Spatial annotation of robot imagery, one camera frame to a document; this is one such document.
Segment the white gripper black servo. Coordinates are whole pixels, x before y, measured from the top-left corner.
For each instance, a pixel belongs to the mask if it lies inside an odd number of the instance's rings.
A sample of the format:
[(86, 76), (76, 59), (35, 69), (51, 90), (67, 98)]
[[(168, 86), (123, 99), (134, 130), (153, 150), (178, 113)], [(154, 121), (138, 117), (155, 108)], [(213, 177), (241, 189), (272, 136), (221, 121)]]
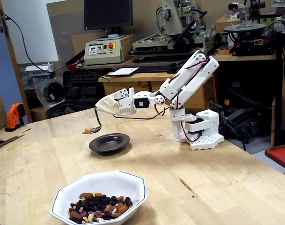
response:
[(136, 113), (134, 109), (133, 87), (120, 89), (99, 100), (95, 106), (98, 111), (113, 115), (132, 115)]

